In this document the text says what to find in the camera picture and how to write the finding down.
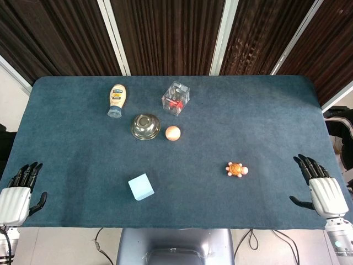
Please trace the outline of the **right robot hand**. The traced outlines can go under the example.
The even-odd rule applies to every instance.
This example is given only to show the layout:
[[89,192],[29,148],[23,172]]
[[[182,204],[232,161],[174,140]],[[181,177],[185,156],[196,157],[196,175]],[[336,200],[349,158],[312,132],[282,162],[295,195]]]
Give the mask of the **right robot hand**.
[[311,194],[311,202],[304,202],[294,196],[290,200],[297,205],[326,219],[342,218],[349,211],[338,181],[316,160],[302,154],[295,156],[302,176]]

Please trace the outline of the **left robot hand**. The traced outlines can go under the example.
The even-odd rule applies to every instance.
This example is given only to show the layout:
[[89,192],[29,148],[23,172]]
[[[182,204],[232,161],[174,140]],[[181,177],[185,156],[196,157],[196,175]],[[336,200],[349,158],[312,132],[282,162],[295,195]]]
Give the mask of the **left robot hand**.
[[25,164],[1,190],[1,227],[20,227],[25,220],[41,210],[47,200],[43,192],[39,202],[31,206],[35,183],[43,164]]

